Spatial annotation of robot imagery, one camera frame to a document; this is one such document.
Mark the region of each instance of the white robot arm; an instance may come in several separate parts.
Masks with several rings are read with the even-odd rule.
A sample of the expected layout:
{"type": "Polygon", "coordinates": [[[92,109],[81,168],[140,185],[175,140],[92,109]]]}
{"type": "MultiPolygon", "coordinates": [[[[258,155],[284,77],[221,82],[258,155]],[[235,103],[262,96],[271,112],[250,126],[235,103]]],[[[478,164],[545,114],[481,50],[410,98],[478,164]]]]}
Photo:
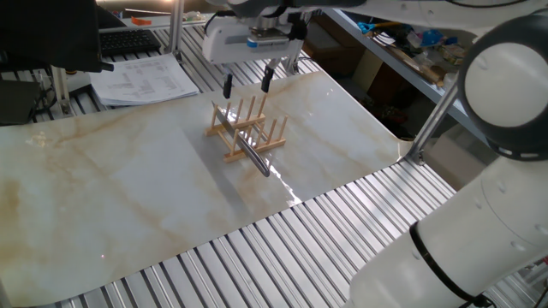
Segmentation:
{"type": "MultiPolygon", "coordinates": [[[[266,33],[268,22],[290,33],[290,23],[283,29],[288,6],[297,12],[331,6],[431,27],[492,28],[468,52],[456,85],[468,116],[501,157],[364,266],[350,284],[348,308],[487,307],[484,290],[548,255],[548,1],[478,2],[229,1],[231,23],[246,25],[240,28],[246,39],[252,30],[266,33]]],[[[212,29],[228,21],[213,22],[207,35],[220,39],[212,29]]],[[[222,50],[229,41],[207,40],[206,57],[207,49],[222,50]]],[[[291,42],[283,44],[279,50],[266,44],[263,51],[249,46],[227,57],[283,57],[291,42]]]]}

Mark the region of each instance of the shelf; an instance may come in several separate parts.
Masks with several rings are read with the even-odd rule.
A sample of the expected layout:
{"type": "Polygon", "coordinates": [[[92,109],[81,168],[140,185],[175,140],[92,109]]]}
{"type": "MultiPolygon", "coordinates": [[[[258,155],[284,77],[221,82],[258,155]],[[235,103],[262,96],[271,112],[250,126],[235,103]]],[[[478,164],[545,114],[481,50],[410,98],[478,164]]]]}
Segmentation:
{"type": "MultiPolygon", "coordinates": [[[[405,78],[405,80],[407,80],[411,85],[430,98],[435,104],[437,104],[441,97],[445,94],[444,89],[426,81],[407,64],[392,56],[383,46],[361,34],[361,30],[358,28],[355,21],[348,17],[346,13],[342,12],[340,9],[325,9],[324,12],[339,26],[350,33],[355,39],[360,41],[369,51],[375,54],[375,56],[378,56],[384,63],[397,71],[397,73],[405,78]]],[[[486,143],[484,134],[472,123],[472,120],[470,120],[466,114],[466,111],[464,111],[460,100],[457,99],[455,101],[453,107],[449,110],[449,114],[461,125],[463,125],[470,133],[486,143]]]]}

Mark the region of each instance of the metal frame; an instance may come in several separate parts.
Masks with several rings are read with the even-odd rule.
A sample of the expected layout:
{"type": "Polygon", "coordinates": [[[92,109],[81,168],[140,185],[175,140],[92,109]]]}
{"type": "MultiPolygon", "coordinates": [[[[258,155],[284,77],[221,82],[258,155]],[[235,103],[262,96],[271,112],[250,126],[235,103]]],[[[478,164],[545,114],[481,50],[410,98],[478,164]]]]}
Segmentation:
{"type": "Polygon", "coordinates": [[[184,9],[184,0],[173,0],[173,5],[171,6],[170,41],[164,49],[165,53],[173,53],[179,62],[182,61],[181,35],[184,9]]]}
{"type": "MultiPolygon", "coordinates": [[[[369,51],[375,54],[375,56],[378,56],[378,58],[397,71],[397,73],[399,73],[399,75],[401,75],[411,85],[430,98],[430,100],[432,100],[435,104],[441,103],[441,100],[446,93],[444,89],[430,84],[414,70],[412,70],[407,64],[392,56],[385,48],[375,43],[371,38],[361,34],[361,30],[358,28],[356,23],[340,9],[325,9],[324,12],[339,26],[346,30],[346,32],[363,44],[369,51]]],[[[472,123],[472,120],[470,120],[462,108],[462,103],[459,99],[454,100],[454,102],[449,106],[447,113],[463,125],[476,138],[487,144],[485,135],[472,123]]]]}
{"type": "MultiPolygon", "coordinates": [[[[169,42],[167,28],[153,33],[164,48],[169,42]]],[[[219,91],[223,68],[201,55],[203,38],[203,27],[182,29],[181,67],[201,92],[219,91]]],[[[157,55],[156,51],[129,53],[103,61],[157,55]]],[[[267,63],[235,63],[235,86],[260,82],[267,63]]],[[[310,61],[298,65],[303,74],[321,70],[310,61]]],[[[35,80],[31,72],[23,71],[0,76],[35,80]]],[[[278,67],[273,79],[286,76],[278,67]]],[[[70,105],[76,116],[114,109],[103,106],[92,92],[71,98],[70,105]]],[[[33,122],[62,119],[57,107],[36,115],[33,122]]],[[[454,193],[427,165],[403,159],[170,260],[41,308],[339,306],[361,266],[454,193]]],[[[532,306],[539,296],[517,274],[488,293],[500,308],[532,306]]]]}
{"type": "Polygon", "coordinates": [[[456,83],[454,83],[439,100],[436,108],[434,108],[430,116],[428,116],[425,125],[422,126],[419,134],[414,139],[413,144],[411,145],[411,148],[406,156],[407,158],[419,164],[424,163],[422,160],[422,151],[426,145],[426,142],[431,138],[436,129],[439,127],[439,124],[441,124],[442,120],[449,112],[449,109],[453,106],[457,93],[457,86],[456,83]]]}

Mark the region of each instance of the metal slat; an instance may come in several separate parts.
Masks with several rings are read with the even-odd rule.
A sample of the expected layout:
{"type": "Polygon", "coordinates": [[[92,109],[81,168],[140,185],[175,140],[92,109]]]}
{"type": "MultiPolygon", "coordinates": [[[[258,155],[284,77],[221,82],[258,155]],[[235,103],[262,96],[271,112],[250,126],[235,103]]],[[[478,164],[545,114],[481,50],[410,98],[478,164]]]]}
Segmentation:
{"type": "Polygon", "coordinates": [[[365,260],[371,260],[384,249],[384,244],[360,222],[336,192],[328,192],[315,198],[321,208],[337,228],[344,232],[354,244],[356,251],[365,260]]]}
{"type": "Polygon", "coordinates": [[[312,216],[312,213],[307,212],[307,209],[293,207],[292,211],[301,220],[304,228],[307,229],[308,234],[322,247],[322,250],[324,250],[331,259],[331,262],[335,264],[342,273],[344,279],[347,282],[350,282],[352,276],[365,264],[363,258],[360,257],[351,245],[347,245],[347,247],[343,248],[340,243],[346,243],[344,243],[343,240],[335,240],[335,236],[345,239],[337,228],[333,228],[331,233],[326,233],[325,228],[318,224],[319,220],[314,220],[314,218],[310,217],[312,216]]]}
{"type": "Polygon", "coordinates": [[[312,256],[307,253],[307,249],[296,239],[285,221],[279,215],[268,217],[266,221],[288,249],[291,257],[299,264],[299,267],[312,282],[316,290],[318,290],[319,296],[324,302],[328,306],[342,305],[344,303],[344,295],[337,293],[332,279],[325,275],[325,271],[318,266],[318,262],[314,262],[312,256]]]}
{"type": "Polygon", "coordinates": [[[311,280],[301,267],[301,264],[295,258],[291,257],[288,247],[277,236],[276,231],[274,231],[270,223],[263,219],[255,222],[253,228],[256,230],[257,235],[266,243],[266,246],[272,252],[272,255],[280,264],[285,274],[295,284],[297,290],[307,302],[307,305],[311,307],[326,307],[327,303],[318,290],[317,282],[311,280]]]}
{"type": "Polygon", "coordinates": [[[403,207],[413,216],[415,220],[426,217],[426,213],[412,200],[403,190],[390,180],[383,172],[373,174],[373,178],[367,179],[369,183],[375,186],[383,198],[394,207],[403,207]]]}
{"type": "Polygon", "coordinates": [[[403,160],[398,164],[402,169],[409,173],[415,181],[420,183],[440,204],[443,204],[450,196],[444,195],[439,186],[433,185],[418,169],[412,164],[403,160]]]}
{"type": "Polygon", "coordinates": [[[203,307],[205,302],[201,292],[195,288],[191,276],[182,267],[179,257],[173,257],[163,261],[160,266],[170,284],[174,295],[178,296],[177,301],[185,307],[203,307]]]}
{"type": "Polygon", "coordinates": [[[369,209],[372,214],[374,214],[373,210],[378,210],[383,213],[384,217],[390,221],[392,226],[394,226],[394,230],[388,231],[395,239],[408,230],[408,225],[398,213],[379,198],[375,198],[372,189],[362,179],[349,183],[347,189],[351,191],[356,200],[359,200],[360,204],[369,204],[366,208],[369,209]]]}
{"type": "Polygon", "coordinates": [[[85,293],[84,299],[86,299],[86,305],[88,307],[109,308],[104,299],[103,291],[100,288],[85,293]]]}
{"type": "Polygon", "coordinates": [[[211,280],[215,282],[215,287],[218,289],[219,293],[223,295],[223,299],[226,300],[227,306],[250,306],[250,299],[244,295],[241,286],[235,283],[235,280],[230,276],[210,243],[198,246],[194,251],[204,265],[211,280]]]}
{"type": "Polygon", "coordinates": [[[295,281],[290,279],[279,260],[274,256],[273,251],[265,243],[264,239],[259,235],[254,225],[247,226],[241,229],[241,235],[247,243],[252,247],[255,256],[261,260],[263,268],[268,271],[271,279],[277,283],[278,290],[282,292],[284,299],[290,306],[304,307],[308,306],[302,291],[295,284],[295,281]]]}
{"type": "Polygon", "coordinates": [[[188,273],[193,278],[195,285],[201,288],[200,292],[203,295],[204,301],[207,306],[225,307],[226,300],[219,294],[213,281],[211,281],[206,269],[198,259],[196,252],[190,250],[179,255],[182,259],[182,263],[188,269],[188,273]]]}
{"type": "Polygon", "coordinates": [[[237,230],[227,234],[221,241],[226,241],[230,248],[241,262],[241,269],[245,270],[250,277],[250,281],[257,286],[257,291],[265,299],[269,307],[284,307],[288,305],[288,295],[283,291],[285,285],[280,286],[276,279],[271,279],[273,273],[269,271],[269,266],[265,266],[265,260],[258,258],[258,253],[247,243],[246,239],[237,230]]]}
{"type": "Polygon", "coordinates": [[[146,286],[148,287],[148,290],[158,307],[173,307],[173,303],[168,299],[167,291],[158,279],[158,275],[156,275],[154,268],[149,267],[143,269],[141,274],[143,275],[146,286]]]}
{"type": "Polygon", "coordinates": [[[343,270],[332,262],[327,252],[307,233],[293,211],[287,210],[275,215],[272,220],[277,221],[303,261],[307,262],[307,266],[322,280],[326,291],[334,299],[332,304],[343,305],[348,288],[348,281],[343,275],[343,270]]]}
{"type": "Polygon", "coordinates": [[[125,306],[125,304],[122,302],[122,296],[119,294],[114,283],[109,283],[108,285],[104,286],[104,290],[106,292],[105,297],[107,298],[107,301],[111,304],[112,308],[127,308],[127,306],[125,306]]]}
{"type": "Polygon", "coordinates": [[[266,307],[263,294],[255,285],[255,281],[247,273],[247,269],[238,259],[229,242],[224,238],[219,238],[210,242],[211,248],[217,254],[217,257],[223,264],[232,282],[238,287],[241,296],[246,300],[248,306],[266,307]]]}
{"type": "MultiPolygon", "coordinates": [[[[399,235],[396,227],[390,223],[390,220],[386,218],[382,211],[374,207],[370,200],[363,200],[363,203],[361,203],[346,187],[339,187],[335,190],[335,193],[338,194],[350,211],[358,217],[356,223],[368,226],[375,238],[383,242],[384,246],[389,245],[399,235]]],[[[327,195],[332,198],[334,194],[328,192],[327,195]]]]}
{"type": "Polygon", "coordinates": [[[428,215],[432,213],[438,204],[431,198],[425,198],[420,191],[417,191],[416,185],[407,180],[409,176],[400,176],[399,170],[394,170],[392,167],[385,168],[380,172],[384,173],[394,185],[398,186],[409,198],[411,198],[420,208],[428,215]]]}
{"type": "Polygon", "coordinates": [[[158,307],[156,303],[158,302],[152,296],[151,290],[148,288],[145,277],[142,271],[133,273],[132,275],[127,276],[122,279],[122,283],[125,282],[128,284],[128,295],[132,296],[135,300],[135,303],[138,307],[148,308],[148,307],[158,307]]]}

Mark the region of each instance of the white marble sheet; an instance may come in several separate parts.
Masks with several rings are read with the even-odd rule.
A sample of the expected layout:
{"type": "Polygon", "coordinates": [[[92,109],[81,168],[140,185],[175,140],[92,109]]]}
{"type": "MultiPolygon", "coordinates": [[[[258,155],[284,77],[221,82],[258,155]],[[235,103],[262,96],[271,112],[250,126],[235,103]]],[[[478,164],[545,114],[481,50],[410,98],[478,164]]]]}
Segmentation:
{"type": "MultiPolygon", "coordinates": [[[[233,93],[235,112],[237,97],[260,89],[233,93]]],[[[0,127],[0,277],[14,306],[103,286],[386,167],[408,148],[325,73],[295,76],[271,84],[266,126],[289,120],[285,146],[262,155],[265,178],[247,159],[224,163],[222,140],[204,136],[212,99],[224,102],[212,92],[0,127]]]]}

